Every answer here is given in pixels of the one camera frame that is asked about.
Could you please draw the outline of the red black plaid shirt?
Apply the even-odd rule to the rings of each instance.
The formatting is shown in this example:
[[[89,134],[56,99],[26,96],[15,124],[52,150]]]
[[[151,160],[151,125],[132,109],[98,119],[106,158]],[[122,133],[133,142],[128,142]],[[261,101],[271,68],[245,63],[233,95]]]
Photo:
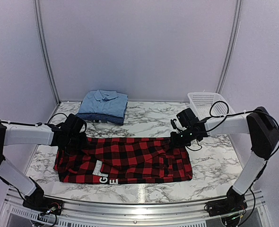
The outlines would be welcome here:
[[[170,138],[88,138],[87,147],[58,150],[59,181],[78,184],[138,184],[190,181],[186,148]]]

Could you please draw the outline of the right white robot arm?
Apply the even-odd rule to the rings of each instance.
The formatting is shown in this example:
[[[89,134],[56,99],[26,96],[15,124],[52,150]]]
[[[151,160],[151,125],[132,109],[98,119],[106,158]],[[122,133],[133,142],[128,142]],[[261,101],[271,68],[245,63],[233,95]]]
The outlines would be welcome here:
[[[170,134],[174,147],[186,147],[192,141],[228,134],[248,134],[251,139],[251,154],[238,179],[227,192],[222,207],[232,212],[241,204],[239,196],[244,195],[253,183],[261,176],[267,162],[279,148],[279,125],[262,106],[248,112],[208,116],[198,119],[194,112],[187,108],[176,118],[181,129],[171,121],[174,131]]]

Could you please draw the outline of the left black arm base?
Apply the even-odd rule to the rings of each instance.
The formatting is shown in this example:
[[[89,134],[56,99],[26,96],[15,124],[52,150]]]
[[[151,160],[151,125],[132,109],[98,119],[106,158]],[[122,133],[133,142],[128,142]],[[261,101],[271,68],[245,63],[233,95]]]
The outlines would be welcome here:
[[[45,197],[43,189],[36,183],[35,190],[29,196],[24,196],[23,207],[40,211],[43,214],[55,214],[59,216],[62,212],[63,201]]]

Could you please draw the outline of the white plastic basket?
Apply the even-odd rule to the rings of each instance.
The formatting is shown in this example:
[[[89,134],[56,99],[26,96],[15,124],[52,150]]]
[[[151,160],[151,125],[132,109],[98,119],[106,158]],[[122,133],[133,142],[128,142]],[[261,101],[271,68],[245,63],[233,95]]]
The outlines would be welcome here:
[[[228,105],[229,114],[235,114],[233,108],[221,94],[212,92],[190,92],[187,94],[187,97],[189,98],[189,107],[199,120],[209,117],[210,114],[219,116],[227,113],[227,106],[222,102],[215,104],[211,112],[209,112],[212,105],[217,101],[225,102]]]

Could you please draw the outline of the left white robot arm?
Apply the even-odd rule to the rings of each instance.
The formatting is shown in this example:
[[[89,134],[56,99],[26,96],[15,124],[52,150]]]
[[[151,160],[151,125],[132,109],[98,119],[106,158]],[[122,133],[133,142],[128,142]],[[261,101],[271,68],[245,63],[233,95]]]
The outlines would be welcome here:
[[[46,145],[63,150],[80,150],[87,146],[87,136],[81,129],[85,122],[70,114],[66,120],[57,125],[50,123],[20,123],[0,119],[0,179],[16,187],[29,197],[29,202],[37,210],[44,210],[48,200],[44,191],[30,177],[18,170],[3,154],[9,145]]]

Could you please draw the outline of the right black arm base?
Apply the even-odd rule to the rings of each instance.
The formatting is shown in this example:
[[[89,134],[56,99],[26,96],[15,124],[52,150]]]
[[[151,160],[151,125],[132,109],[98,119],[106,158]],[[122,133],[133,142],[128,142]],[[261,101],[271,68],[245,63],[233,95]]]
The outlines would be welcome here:
[[[231,186],[227,191],[225,199],[209,201],[204,210],[210,217],[224,215],[237,211],[244,211],[247,208],[244,194],[238,194]]]

